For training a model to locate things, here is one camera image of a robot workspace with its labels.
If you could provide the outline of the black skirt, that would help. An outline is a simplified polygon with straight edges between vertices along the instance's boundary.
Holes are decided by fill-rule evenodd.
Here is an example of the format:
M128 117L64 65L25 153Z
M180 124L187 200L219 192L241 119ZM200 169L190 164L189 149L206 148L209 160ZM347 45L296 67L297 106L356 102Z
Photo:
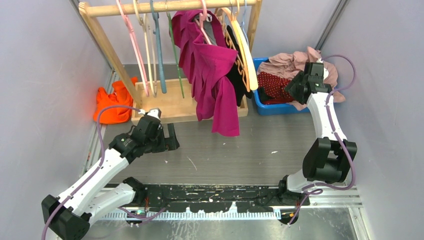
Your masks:
M227 25L226 30L229 33L229 36L234 43L234 46L236 50L238 51L238 56L241 57L240 48L237 43L236 37L234 36L232 28ZM227 78L230 80L231 84L233 85L235 97L236 97L236 104L238 107L241 106L242 98L246 96L248 99L252 98L252 92L248 92L246 89L246 86L243 83L242 75L238 71L238 66L236 63L233 64L231 70L226 75Z

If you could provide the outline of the light blue hanger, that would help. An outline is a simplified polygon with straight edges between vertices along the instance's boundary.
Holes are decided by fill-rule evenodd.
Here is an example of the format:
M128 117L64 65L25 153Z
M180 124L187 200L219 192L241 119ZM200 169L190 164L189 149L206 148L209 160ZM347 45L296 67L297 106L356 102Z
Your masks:
M242 13L242 18L241 18L241 23L240 23L240 28L242 30L243 36L245 38L245 40L248 42L248 36L247 36L247 31L246 31L246 13L247 13L247 1L244 1L244 9L243 9L243 13Z

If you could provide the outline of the magenta skirt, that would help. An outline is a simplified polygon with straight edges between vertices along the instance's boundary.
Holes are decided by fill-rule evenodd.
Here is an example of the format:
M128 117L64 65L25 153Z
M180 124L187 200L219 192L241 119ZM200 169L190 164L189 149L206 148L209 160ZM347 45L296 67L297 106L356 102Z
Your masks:
M198 121L212 119L213 133L225 137L240 134L238 107L234 87L227 77L237 52L227 47L222 26L211 12L211 22L205 30L212 33L215 43L204 41L195 18L200 9L180 10L171 19L174 43L180 49L179 67L191 84L191 96L196 101Z

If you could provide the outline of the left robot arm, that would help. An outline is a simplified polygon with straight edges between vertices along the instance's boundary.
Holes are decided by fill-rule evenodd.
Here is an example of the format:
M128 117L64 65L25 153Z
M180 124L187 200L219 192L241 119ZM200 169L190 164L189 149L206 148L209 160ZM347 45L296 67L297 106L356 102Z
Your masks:
M98 193L135 159L179 148L174 124L167 124L169 136L165 137L160 116L158 109L145 113L129 132L118 134L103 148L100 159L72 186L42 200L43 238L52 230L62 240L81 240L101 217L124 205L138 207L146 202L147 189L134 177L107 193Z

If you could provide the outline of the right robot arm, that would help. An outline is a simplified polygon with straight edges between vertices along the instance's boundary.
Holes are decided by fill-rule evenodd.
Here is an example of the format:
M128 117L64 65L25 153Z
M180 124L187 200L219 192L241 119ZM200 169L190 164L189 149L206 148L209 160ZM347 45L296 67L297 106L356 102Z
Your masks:
M353 172L357 144L349 141L340 127L333 88L324 82L328 75L322 62L307 62L285 87L295 101L309 109L316 139L303 158L301 170L279 182L277 198L283 205L300 200L314 187L338 190L337 184Z

